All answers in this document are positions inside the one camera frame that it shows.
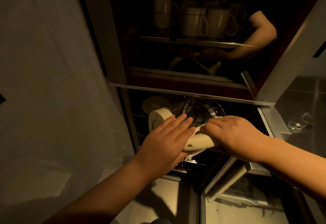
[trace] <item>cup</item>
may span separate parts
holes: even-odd
[[[170,24],[176,24],[171,20],[171,7],[178,10],[178,5],[171,0],[154,0],[154,25],[157,28],[169,28]]]
[[[181,14],[180,17],[182,20],[181,32],[183,35],[205,37],[208,34],[209,24],[206,17],[206,8],[187,7],[185,8],[185,13]]]
[[[227,31],[230,17],[236,24],[236,28],[232,33]],[[238,32],[239,25],[229,9],[211,8],[208,10],[207,19],[209,26],[207,36],[210,38],[223,38],[225,34],[233,36]]]

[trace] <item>reflected hand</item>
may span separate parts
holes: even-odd
[[[177,119],[174,119],[174,115],[166,119],[146,137],[134,157],[134,162],[149,181],[164,176],[187,156],[182,149],[195,128],[188,128],[193,119],[185,120],[186,117],[183,114]]]
[[[235,116],[210,119],[200,132],[215,139],[220,144],[216,147],[219,151],[258,163],[266,162],[271,148],[278,141],[264,135],[248,120]]]
[[[202,55],[207,58],[225,58],[225,59],[232,59],[231,54],[217,49],[217,48],[208,48],[202,50]]]

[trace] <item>white tile wall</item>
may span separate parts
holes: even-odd
[[[133,156],[77,0],[0,0],[0,219],[40,223]]]

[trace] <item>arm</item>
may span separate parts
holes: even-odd
[[[203,55],[209,58],[243,58],[263,49],[276,39],[276,29],[262,11],[255,12],[251,15],[249,21],[256,30],[243,45],[238,46],[231,52],[225,52],[217,48],[209,48],[202,51]]]
[[[110,223],[147,184],[186,157],[182,149],[195,129],[188,129],[192,118],[185,118],[183,114],[166,119],[147,136],[128,164],[44,223]]]
[[[259,163],[311,197],[326,199],[326,159],[264,135],[239,117],[210,119],[201,132],[216,139],[222,151]]]

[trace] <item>mug handle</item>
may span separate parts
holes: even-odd
[[[177,5],[176,3],[174,3],[174,2],[171,2],[171,7],[175,7],[175,8],[176,8],[176,10],[177,10],[177,13],[178,13],[178,11],[179,11],[179,7],[178,7],[178,5]],[[171,25],[175,25],[175,24],[177,24],[177,22],[178,22],[178,19],[176,19],[176,21],[175,21],[175,22],[172,22],[172,12],[171,12],[170,16],[171,16],[171,21],[170,21],[170,24],[171,24]]]
[[[231,18],[235,22],[235,31],[232,32],[232,33],[226,31],[225,34],[228,35],[228,36],[234,36],[238,32],[238,29],[239,29],[239,24],[238,24],[238,22],[236,21],[235,17],[232,14],[231,14]]]
[[[209,30],[209,27],[208,27],[208,19],[206,16],[201,16],[201,18],[203,18],[204,22],[205,22],[205,26],[206,26],[206,32],[203,33],[201,30],[199,30],[199,35],[201,35],[202,37],[205,37],[208,35],[208,30]]]

